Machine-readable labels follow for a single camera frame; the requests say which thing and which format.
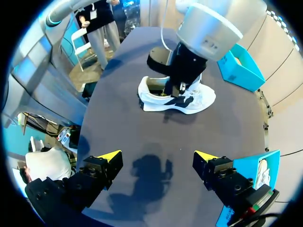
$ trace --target white shirt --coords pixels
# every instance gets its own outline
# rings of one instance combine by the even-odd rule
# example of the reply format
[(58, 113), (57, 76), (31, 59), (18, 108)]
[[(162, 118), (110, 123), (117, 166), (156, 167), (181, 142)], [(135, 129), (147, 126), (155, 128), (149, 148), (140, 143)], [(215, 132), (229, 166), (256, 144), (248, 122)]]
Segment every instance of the white shirt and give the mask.
[(29, 175), (34, 181), (46, 177), (53, 181), (71, 176), (71, 164), (66, 153), (60, 148), (52, 148), (47, 152), (30, 152), (25, 155)]

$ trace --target dark gray table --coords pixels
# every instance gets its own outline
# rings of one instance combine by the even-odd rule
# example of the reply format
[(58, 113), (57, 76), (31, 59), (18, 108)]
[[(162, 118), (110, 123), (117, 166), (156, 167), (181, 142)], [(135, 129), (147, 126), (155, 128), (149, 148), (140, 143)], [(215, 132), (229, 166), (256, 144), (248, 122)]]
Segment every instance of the dark gray table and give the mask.
[[(164, 30), (170, 48), (173, 30)], [(223, 81), (208, 62), (203, 83), (217, 98), (206, 110), (144, 112), (137, 88), (144, 76), (163, 77), (146, 64), (161, 46), (160, 29), (136, 28), (122, 43), (96, 85), (81, 129), (78, 166), (89, 156), (122, 150), (124, 166), (108, 192), (84, 214), (115, 227), (211, 227), (223, 204), (192, 168), (195, 150), (230, 159), (264, 150), (255, 95)]]

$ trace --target shoe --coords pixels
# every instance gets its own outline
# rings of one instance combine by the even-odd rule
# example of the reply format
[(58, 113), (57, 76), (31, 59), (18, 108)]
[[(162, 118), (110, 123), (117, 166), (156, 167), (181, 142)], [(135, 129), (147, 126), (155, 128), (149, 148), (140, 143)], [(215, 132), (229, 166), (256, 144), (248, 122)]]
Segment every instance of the shoe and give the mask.
[(177, 98), (163, 94), (168, 81), (169, 77), (142, 78), (138, 87), (138, 96), (144, 111), (176, 109), (185, 114), (195, 114), (208, 108), (216, 99), (214, 90), (201, 84), (201, 75)]

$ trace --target blue box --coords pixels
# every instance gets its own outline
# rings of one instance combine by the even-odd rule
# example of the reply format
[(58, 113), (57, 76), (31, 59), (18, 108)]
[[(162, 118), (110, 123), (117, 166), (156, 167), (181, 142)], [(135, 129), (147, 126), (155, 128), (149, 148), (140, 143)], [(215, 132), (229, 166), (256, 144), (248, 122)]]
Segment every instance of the blue box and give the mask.
[[(253, 188), (256, 185), (259, 163), (261, 160), (267, 161), (267, 167), (269, 168), (270, 182), (269, 186), (274, 189), (276, 180), (278, 177), (280, 166), (280, 150), (262, 153), (250, 157), (244, 157), (235, 159), (233, 161), (233, 167), (237, 168), (237, 172), (246, 178), (252, 178)], [(226, 206), (223, 206), (219, 219), (217, 220), (217, 227), (227, 227), (227, 222), (230, 220), (233, 210)]]
[(266, 81), (257, 64), (245, 48), (236, 44), (218, 61), (225, 81), (236, 84), (249, 91), (258, 90)]

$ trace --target gray pants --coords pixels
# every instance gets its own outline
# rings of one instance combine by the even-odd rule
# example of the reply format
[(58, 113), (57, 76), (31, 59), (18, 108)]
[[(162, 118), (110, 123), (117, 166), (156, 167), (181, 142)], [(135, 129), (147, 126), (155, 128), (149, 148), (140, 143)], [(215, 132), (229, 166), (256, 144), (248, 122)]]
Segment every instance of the gray pants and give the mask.
[(110, 48), (115, 52), (120, 46), (119, 32), (115, 21), (87, 34), (91, 48), (97, 55), (101, 68), (107, 66), (107, 59), (104, 49), (104, 37), (107, 39)]

